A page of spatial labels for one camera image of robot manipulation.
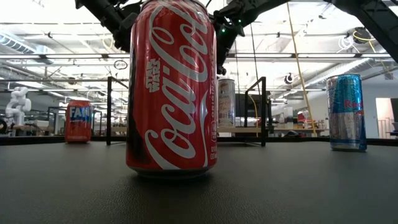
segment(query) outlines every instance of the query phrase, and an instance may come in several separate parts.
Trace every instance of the white wall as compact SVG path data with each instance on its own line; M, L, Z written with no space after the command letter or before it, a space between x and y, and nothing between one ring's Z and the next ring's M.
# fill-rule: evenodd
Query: white wall
M363 104L367 138L378 138L376 98L398 98L398 80L384 80L381 75L363 82ZM314 120L328 118L326 92L310 92L308 94L312 116ZM283 112L283 108L292 106L293 109L306 106L305 100L290 100L287 105L272 108L272 114Z

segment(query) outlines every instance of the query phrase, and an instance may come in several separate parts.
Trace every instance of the white robot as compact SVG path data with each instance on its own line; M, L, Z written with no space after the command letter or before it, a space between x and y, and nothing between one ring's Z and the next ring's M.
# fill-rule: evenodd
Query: white robot
M32 102L26 98L28 89L26 87L15 87L11 93L11 100L6 106L6 116L9 123L24 125L25 112L30 111Z

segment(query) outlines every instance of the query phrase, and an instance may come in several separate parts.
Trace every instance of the star wars logo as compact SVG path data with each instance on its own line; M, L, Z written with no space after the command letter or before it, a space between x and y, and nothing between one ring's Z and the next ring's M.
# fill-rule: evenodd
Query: star wars logo
M146 88L153 93L159 90L160 61L151 59L147 62Z

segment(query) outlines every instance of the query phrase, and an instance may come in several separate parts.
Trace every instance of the can top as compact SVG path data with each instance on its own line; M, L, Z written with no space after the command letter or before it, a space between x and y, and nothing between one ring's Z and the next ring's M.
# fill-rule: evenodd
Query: can top
M332 75L331 77L329 77L327 79L340 77L340 76L356 76L356 77L360 77L361 75L360 74L349 74L349 73L347 73L347 74Z
M235 82L235 80L233 80L232 78L220 78L219 80L217 80L217 81L233 81L233 82Z
M151 1L153 1L153 0L146 0L146 1L142 4L142 6L141 6L141 12L142 12L142 10L144 9L145 5L148 4L148 2L151 2ZM204 5L203 3L201 3L201 2L198 1L198 0L190 0L190 1L193 1L194 3L198 4L199 6L201 6L201 7L203 8L203 10L205 10L206 13L208 13L208 12L207 12L207 8L205 7L205 5Z
M71 100L68 106L91 106L88 100Z

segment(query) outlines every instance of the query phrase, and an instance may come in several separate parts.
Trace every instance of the yellow cable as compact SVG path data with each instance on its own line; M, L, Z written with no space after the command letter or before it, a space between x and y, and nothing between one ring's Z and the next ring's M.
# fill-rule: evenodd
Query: yellow cable
M111 49L113 47L113 38L111 39L111 45L106 45L104 38L102 39L102 44L106 49Z
M310 102L308 101L307 92L305 91L304 79L303 79L303 75L302 75L301 69L300 69L300 62L299 62L299 56L298 56L298 54L297 54L297 45L296 45L296 41L295 41L295 38L294 38L293 23L292 23L292 17L290 16L290 7L289 7L289 3L287 2L286 5L287 5L287 13L289 14L290 31L292 32L292 40L293 40L293 45L294 45L294 52L295 52L295 55L296 55L298 74L300 75L300 81L301 81L301 86L302 86L302 88L303 88L304 98L305 98L305 101L307 102L308 112L310 113L310 119L311 119L311 125L312 125L312 132L313 132L314 135L316 136L316 135L317 135L317 132L315 131L315 124L314 124L313 119L312 119L312 113L311 113Z
M256 121L257 121L257 119L258 119L258 115L257 115L257 106L256 106L256 102L254 102L254 99L251 97L251 95L249 95L249 97L250 97L250 99L251 99L251 101L253 101L253 104L254 104L254 112L256 112ZM258 128L259 127L259 123L258 123L258 121L256 122L256 128ZM256 137L258 138L259 137L259 133L256 131Z
M353 32L353 36L354 36L355 38L357 38L358 40L363 40L363 41L372 41L372 40L375 40L375 39L365 39L365 38L357 37L357 36L355 36L355 33L357 33L357 32L354 31L354 32Z
M375 50L374 47L373 47L372 42L369 41L369 45L371 46L373 52L374 52L374 53L377 53L376 50ZM383 65L383 68L386 70L386 72L389 73L389 74L391 75L391 77L394 77L393 74L391 73L391 71L387 68L387 66L386 66L382 61L380 61L380 62L381 62L381 64Z

